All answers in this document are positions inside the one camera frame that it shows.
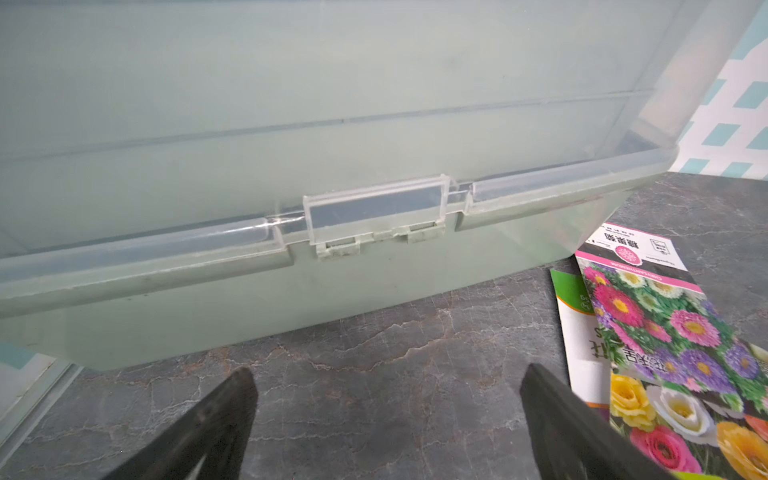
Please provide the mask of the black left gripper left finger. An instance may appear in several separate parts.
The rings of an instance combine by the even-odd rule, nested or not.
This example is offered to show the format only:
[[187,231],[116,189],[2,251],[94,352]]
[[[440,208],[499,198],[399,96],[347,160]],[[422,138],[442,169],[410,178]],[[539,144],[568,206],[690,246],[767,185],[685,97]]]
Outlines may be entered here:
[[108,479],[238,479],[258,405],[250,369],[241,367]]

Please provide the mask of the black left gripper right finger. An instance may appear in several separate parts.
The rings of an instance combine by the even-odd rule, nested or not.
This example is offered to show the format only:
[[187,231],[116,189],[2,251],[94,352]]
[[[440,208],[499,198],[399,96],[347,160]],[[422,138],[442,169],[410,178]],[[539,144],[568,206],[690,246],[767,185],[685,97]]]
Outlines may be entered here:
[[520,396],[543,479],[671,479],[547,368],[528,365]]

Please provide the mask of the pink aster flower seed packet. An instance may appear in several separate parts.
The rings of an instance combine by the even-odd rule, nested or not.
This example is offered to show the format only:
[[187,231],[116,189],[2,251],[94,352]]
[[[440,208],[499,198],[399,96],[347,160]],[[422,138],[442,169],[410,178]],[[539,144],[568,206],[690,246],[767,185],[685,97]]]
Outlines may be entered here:
[[671,240],[606,223],[576,251],[611,364],[610,421],[661,467],[767,475],[767,353],[717,313]]

